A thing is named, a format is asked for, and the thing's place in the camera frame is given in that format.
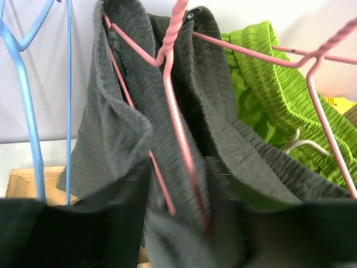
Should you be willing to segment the grey shorts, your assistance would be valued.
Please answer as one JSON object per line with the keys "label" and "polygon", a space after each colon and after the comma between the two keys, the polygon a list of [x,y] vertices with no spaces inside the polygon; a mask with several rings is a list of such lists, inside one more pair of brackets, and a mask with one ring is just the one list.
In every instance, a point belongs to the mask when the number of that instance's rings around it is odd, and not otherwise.
{"label": "grey shorts", "polygon": [[153,267],[216,267],[204,233],[166,100],[161,71],[144,61],[103,14],[150,55],[156,52],[151,22],[139,1],[98,1],[86,105],[71,154],[71,193],[83,198],[124,176],[152,152],[176,208],[165,208],[157,177],[144,220]]}

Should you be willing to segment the light blue wire hanger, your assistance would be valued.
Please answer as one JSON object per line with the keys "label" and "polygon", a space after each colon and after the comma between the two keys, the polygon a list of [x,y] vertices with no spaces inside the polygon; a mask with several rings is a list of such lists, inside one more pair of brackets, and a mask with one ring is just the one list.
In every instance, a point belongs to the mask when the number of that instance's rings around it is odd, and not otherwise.
{"label": "light blue wire hanger", "polygon": [[30,85],[28,82],[27,71],[20,53],[25,51],[36,37],[47,15],[49,14],[49,11],[53,3],[54,2],[52,0],[48,0],[45,3],[39,16],[36,18],[36,21],[33,23],[29,32],[25,35],[25,37],[21,41],[18,41],[14,37],[13,33],[10,31],[8,26],[3,21],[1,21],[1,38],[3,39],[4,44],[15,64],[18,80],[20,83],[20,90],[22,94],[23,107],[25,110],[27,130],[30,138],[32,159],[34,164],[36,194],[38,199],[43,202],[46,202],[44,164],[42,159],[41,146],[38,136],[36,117],[35,117],[35,110],[33,107],[33,101],[31,96]]}
{"label": "light blue wire hanger", "polygon": [[67,112],[66,112],[66,168],[65,197],[66,205],[71,204],[71,132],[72,132],[72,1],[66,0],[67,13]]}

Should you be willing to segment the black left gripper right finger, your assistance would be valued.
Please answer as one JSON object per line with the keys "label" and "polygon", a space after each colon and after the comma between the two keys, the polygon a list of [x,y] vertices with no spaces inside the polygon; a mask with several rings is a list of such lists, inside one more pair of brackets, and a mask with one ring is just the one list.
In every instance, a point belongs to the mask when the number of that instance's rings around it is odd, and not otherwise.
{"label": "black left gripper right finger", "polygon": [[218,159],[206,158],[206,174],[219,267],[356,266],[356,201],[261,212],[232,192],[230,174]]}

